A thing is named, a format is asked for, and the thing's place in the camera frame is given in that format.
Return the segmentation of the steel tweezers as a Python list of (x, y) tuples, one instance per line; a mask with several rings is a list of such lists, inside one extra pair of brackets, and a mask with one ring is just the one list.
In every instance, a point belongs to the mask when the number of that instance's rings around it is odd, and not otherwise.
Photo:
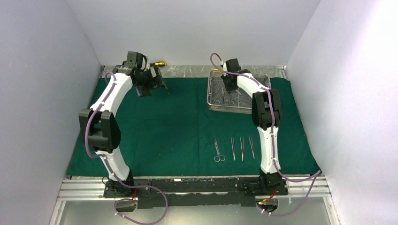
[(234, 137), (231, 138), (231, 150), (232, 150), (232, 158), (233, 161), (236, 161), (236, 151), (235, 151), (235, 140)]
[(244, 162), (244, 153), (245, 153), (245, 138), (240, 137), (240, 148), (241, 148), (241, 160)]
[(252, 136), (249, 137), (249, 144), (250, 144), (250, 148), (251, 148), (252, 157), (253, 157), (253, 159), (255, 159), (254, 144), (253, 144), (253, 137)]

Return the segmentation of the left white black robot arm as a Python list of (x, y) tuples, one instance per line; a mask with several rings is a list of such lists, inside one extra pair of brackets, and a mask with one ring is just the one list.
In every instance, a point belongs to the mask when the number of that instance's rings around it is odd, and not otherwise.
[(88, 109), (79, 112), (79, 123), (86, 154), (100, 158), (108, 177), (127, 188), (134, 187), (131, 169), (120, 151), (121, 131), (115, 115), (126, 94), (135, 87), (138, 96), (150, 96), (150, 91), (166, 88), (159, 66), (144, 69), (138, 66), (116, 66), (105, 74), (107, 86), (99, 99)]

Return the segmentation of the steel surgical scissors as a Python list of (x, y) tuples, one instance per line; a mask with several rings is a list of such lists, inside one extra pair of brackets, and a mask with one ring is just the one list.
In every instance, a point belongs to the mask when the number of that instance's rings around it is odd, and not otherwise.
[(225, 161), (226, 158), (224, 155), (222, 155), (220, 153), (220, 149), (219, 149), (219, 145), (218, 145), (216, 137), (214, 137), (214, 146), (215, 146), (215, 150), (216, 150), (216, 156), (214, 157), (214, 161), (217, 163)]

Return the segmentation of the wire mesh instrument tray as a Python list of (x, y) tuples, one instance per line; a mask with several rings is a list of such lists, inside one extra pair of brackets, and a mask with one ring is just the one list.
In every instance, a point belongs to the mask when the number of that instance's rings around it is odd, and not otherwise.
[[(252, 96), (247, 94), (242, 88), (238, 90), (242, 93), (239, 96), (235, 91), (228, 93), (221, 78), (222, 72), (213, 69), (210, 72), (207, 84), (207, 105), (212, 111), (230, 113), (252, 113)], [(225, 106), (220, 105), (221, 98), (225, 97)]]

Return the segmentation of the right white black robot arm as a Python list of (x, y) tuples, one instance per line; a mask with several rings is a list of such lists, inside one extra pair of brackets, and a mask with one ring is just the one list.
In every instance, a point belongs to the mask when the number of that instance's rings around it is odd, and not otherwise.
[(277, 133), (282, 119), (279, 91), (260, 83), (248, 70), (242, 70), (237, 59), (221, 61), (220, 66), (226, 90), (231, 92), (240, 88), (252, 99), (251, 117), (260, 137), (259, 183), (264, 187), (282, 183), (277, 168)]

